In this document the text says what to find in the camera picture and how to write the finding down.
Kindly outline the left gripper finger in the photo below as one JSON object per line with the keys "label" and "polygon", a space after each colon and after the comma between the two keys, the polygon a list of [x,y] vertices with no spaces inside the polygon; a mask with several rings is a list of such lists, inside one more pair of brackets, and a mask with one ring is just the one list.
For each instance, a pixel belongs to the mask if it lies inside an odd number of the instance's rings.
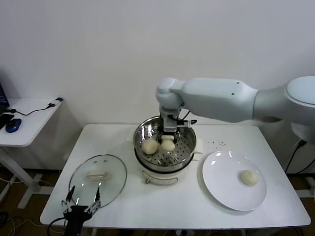
{"label": "left gripper finger", "polygon": [[98,187],[96,194],[95,194],[94,202],[87,209],[85,209],[84,212],[96,213],[98,211],[98,209],[100,208],[100,206],[101,206],[100,189]]}
{"label": "left gripper finger", "polygon": [[65,200],[62,200],[62,207],[63,207],[63,211],[64,212],[70,212],[71,209],[70,209],[70,202],[72,200],[72,196],[73,196],[73,193],[74,193],[74,190],[75,190],[75,186],[72,186],[65,198]]}

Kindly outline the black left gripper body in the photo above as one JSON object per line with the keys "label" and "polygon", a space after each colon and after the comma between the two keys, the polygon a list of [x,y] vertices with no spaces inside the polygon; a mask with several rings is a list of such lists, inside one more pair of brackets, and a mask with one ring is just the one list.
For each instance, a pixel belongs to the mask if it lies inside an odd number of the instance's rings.
{"label": "black left gripper body", "polygon": [[67,210],[67,212],[63,214],[67,221],[64,236],[80,235],[83,224],[92,218],[92,213],[85,211],[86,209],[88,209],[88,206],[71,206],[71,211]]}

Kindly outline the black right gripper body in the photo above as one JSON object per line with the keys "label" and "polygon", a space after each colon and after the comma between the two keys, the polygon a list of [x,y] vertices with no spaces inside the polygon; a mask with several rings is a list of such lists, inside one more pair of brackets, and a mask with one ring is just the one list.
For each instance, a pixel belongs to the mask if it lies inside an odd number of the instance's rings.
{"label": "black right gripper body", "polygon": [[161,112],[162,129],[166,133],[174,133],[177,131],[178,117],[180,112]]}

